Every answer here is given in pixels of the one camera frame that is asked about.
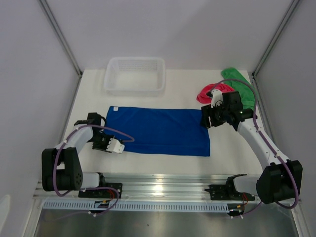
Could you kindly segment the blue towel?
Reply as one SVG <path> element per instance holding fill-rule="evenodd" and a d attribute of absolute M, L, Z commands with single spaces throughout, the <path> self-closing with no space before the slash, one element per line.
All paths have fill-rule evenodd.
<path fill-rule="evenodd" d="M 208 130 L 200 125 L 197 109 L 154 109 L 110 106 L 106 125 L 120 131 L 121 140 L 130 135 L 134 142 L 125 151 L 139 154 L 208 157 L 211 155 Z"/>

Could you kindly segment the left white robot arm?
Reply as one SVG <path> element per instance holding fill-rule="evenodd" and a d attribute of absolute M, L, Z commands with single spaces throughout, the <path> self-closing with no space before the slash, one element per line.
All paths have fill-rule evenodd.
<path fill-rule="evenodd" d="M 87 119 L 78 120 L 71 133 L 54 148 L 41 154 L 42 187 L 45 191 L 72 191 L 83 188 L 83 172 L 79 153 L 87 143 L 92 148 L 109 152 L 113 135 L 103 131 L 106 119 L 98 113 L 88 113 Z"/>

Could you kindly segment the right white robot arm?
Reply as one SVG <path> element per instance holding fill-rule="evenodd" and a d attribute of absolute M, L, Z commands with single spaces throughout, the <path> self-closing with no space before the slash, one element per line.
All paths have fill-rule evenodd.
<path fill-rule="evenodd" d="M 209 105 L 203 106 L 201 125 L 218 127 L 225 123 L 234 128 L 249 144 L 256 155 L 262 173 L 260 175 L 239 174 L 226 181 L 225 192 L 231 199 L 243 193 L 257 196 L 264 204 L 294 199 L 299 200 L 303 167 L 297 160 L 290 160 L 267 136 L 258 124 L 255 112 L 243 108 L 239 92 L 222 92 L 213 89 L 207 92 Z"/>

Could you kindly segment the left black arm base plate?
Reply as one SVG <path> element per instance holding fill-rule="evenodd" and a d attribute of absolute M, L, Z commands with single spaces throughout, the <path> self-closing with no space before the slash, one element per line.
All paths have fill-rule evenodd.
<path fill-rule="evenodd" d="M 105 187 L 110 187 L 116 189 L 119 192 L 119 198 L 121 198 L 121 193 L 123 189 L 123 183 L 105 183 Z M 115 199 L 117 198 L 116 192 L 109 189 L 100 189 L 100 190 L 88 190 L 88 191 L 79 191 L 79 198 L 105 198 L 105 199 Z"/>

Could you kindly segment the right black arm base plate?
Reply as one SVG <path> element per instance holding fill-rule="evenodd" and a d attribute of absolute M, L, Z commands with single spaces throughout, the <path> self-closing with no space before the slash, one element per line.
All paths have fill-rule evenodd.
<path fill-rule="evenodd" d="M 225 184 L 211 184 L 204 191 L 209 193 L 211 200 L 254 201 L 255 197 L 249 193 L 241 193 L 234 187 L 234 179 L 245 174 L 230 176 Z"/>

